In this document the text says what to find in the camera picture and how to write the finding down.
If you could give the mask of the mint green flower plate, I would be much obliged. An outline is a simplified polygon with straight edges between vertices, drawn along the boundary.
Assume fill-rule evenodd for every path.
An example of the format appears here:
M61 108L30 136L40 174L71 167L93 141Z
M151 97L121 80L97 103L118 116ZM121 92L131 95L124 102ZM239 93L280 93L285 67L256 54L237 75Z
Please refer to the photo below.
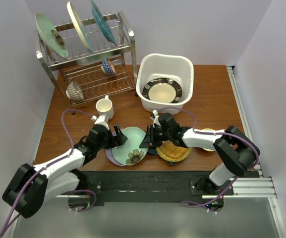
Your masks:
M145 137L145 132L138 127L126 127L121 132L128 138L122 145L125 147L125 154L128 158L126 166L134 166L142 161L148 152L148 148L139 148Z

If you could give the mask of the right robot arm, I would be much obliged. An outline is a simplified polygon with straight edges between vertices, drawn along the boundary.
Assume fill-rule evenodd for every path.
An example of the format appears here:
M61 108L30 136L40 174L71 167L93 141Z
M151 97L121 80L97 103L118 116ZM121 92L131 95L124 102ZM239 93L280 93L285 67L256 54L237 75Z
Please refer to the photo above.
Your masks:
M260 150L236 126L225 130L198 130L189 126L180 126L170 113L150 115L152 125L147 127L140 148L160 147L170 141L182 148L206 148L217 152L221 164L208 176L195 184L197 190L215 195L231 178L239 178L258 162Z

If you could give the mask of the black striped rim plate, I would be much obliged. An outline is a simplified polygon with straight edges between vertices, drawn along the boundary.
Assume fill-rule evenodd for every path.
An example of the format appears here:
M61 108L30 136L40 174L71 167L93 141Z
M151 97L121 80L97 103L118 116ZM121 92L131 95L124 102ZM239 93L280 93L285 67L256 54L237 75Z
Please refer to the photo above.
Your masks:
M158 103L178 103L182 98L182 88L173 79L156 78L143 87L142 96Z

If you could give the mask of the lavender purple plate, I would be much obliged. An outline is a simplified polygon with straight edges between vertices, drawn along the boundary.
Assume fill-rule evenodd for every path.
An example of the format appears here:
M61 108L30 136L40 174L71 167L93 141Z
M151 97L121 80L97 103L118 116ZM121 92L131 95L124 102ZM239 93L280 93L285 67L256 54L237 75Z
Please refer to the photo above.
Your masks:
M128 159L125 154L125 147L114 147L105 150L107 158L115 165L126 166L126 160Z

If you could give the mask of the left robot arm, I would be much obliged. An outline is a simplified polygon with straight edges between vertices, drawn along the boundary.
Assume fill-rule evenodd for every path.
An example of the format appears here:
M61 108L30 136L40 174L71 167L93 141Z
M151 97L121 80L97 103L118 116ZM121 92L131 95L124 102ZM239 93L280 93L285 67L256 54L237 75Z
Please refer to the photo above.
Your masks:
M123 145L128 138L114 125L115 132L103 125L95 125L73 148L42 164L23 164L5 189L2 199L24 218L30 218L42 205L62 193L83 194L86 176L79 170L96 158L102 149Z

